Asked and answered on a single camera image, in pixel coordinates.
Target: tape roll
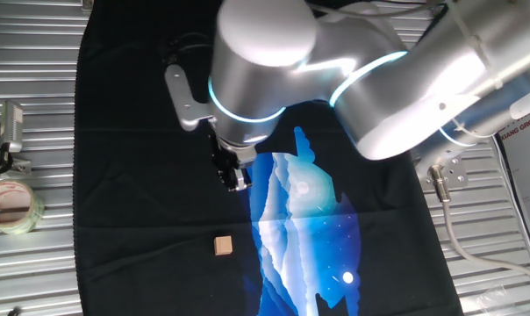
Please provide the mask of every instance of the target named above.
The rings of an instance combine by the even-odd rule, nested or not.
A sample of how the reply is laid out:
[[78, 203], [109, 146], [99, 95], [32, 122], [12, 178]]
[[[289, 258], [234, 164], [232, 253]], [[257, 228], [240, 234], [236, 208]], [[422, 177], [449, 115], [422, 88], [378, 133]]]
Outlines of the tape roll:
[[27, 233], [43, 218], [45, 204], [25, 183], [0, 181], [0, 230], [8, 234]]

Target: metal table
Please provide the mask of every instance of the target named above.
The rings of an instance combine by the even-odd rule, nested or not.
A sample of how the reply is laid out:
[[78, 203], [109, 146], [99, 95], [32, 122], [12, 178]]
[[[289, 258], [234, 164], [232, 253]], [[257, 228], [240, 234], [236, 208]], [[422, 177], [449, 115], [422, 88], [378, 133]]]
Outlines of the metal table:
[[[382, 11], [403, 5], [381, 5]], [[14, 306], [24, 316], [81, 315], [72, 232], [75, 65], [89, 13], [80, 0], [0, 0], [0, 106], [9, 98], [25, 109], [24, 150], [32, 175], [22, 177], [46, 203], [33, 232], [0, 233], [0, 315]], [[412, 47], [428, 27], [429, 12], [393, 18]], [[528, 239], [505, 186], [491, 143], [463, 155], [469, 187], [452, 193], [455, 229], [472, 253], [530, 265]], [[530, 315], [530, 279], [462, 260], [447, 243], [440, 204], [426, 192], [435, 228], [467, 315], [482, 314], [477, 298], [502, 284], [515, 306], [505, 315]]]

